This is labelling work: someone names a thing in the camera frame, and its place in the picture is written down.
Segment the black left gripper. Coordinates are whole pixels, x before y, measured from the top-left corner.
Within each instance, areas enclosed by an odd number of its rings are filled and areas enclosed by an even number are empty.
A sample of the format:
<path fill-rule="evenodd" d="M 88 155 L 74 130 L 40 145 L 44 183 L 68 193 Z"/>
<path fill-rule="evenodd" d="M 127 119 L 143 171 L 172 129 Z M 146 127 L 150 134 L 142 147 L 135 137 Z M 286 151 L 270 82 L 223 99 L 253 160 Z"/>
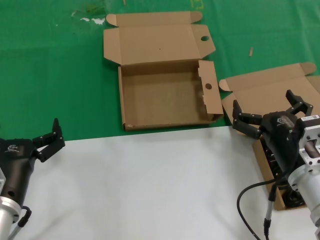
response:
<path fill-rule="evenodd" d="M 36 158 L 42 163 L 65 147 L 62 128 L 55 118 L 50 133 L 30 139 L 0 140 L 0 169 L 5 182 L 0 195 L 23 203 Z"/>

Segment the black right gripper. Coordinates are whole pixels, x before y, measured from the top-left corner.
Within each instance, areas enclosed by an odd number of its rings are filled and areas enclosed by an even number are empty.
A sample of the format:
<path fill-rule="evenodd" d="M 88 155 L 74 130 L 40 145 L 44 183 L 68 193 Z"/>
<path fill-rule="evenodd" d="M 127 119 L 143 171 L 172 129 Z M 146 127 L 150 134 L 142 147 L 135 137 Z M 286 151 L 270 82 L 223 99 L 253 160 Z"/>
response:
<path fill-rule="evenodd" d="M 273 153 L 278 165 L 284 173 L 291 173 L 298 162 L 298 134 L 295 133 L 297 113 L 311 116 L 313 106 L 305 102 L 301 96 L 293 94 L 288 89 L 285 94 L 290 103 L 286 111 L 276 111 L 265 114 L 242 112 L 237 100 L 233 101 L 232 128 L 253 139 L 259 139 L 261 134 L 267 147 Z"/>

